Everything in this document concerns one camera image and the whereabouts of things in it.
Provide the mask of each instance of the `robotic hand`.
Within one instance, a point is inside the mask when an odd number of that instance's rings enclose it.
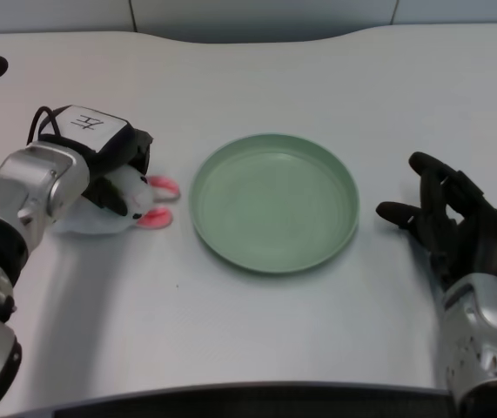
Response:
[[[420,175],[421,208],[383,202],[376,212],[429,252],[445,292],[446,377],[459,413],[497,416],[497,210],[465,173],[421,152],[409,164]],[[459,224],[447,205],[463,216]]]
[[[48,117],[39,127],[43,112]],[[121,119],[78,106],[42,107],[28,146],[0,166],[0,400],[16,376],[22,349],[4,325],[16,310],[13,286],[45,228],[80,195],[125,216],[126,205],[104,177],[129,164],[145,174],[152,138]]]

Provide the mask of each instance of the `green bowl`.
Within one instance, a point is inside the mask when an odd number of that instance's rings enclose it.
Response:
[[[190,214],[221,257],[257,272],[292,273],[330,259],[349,242],[359,193],[328,150],[270,133],[231,142],[202,164]]]

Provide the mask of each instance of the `white table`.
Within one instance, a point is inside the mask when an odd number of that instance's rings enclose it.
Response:
[[[437,320],[404,233],[374,212],[418,203],[428,152],[497,207],[497,24],[398,26],[296,44],[183,44],[132,33],[0,35],[0,163],[40,105],[127,118],[152,173],[185,192],[174,224],[111,238],[45,236],[10,320],[24,362],[0,415],[135,391],[238,381],[443,388]],[[360,191],[352,244],[292,278],[235,270],[196,239],[187,191],[219,146],[309,138]]]

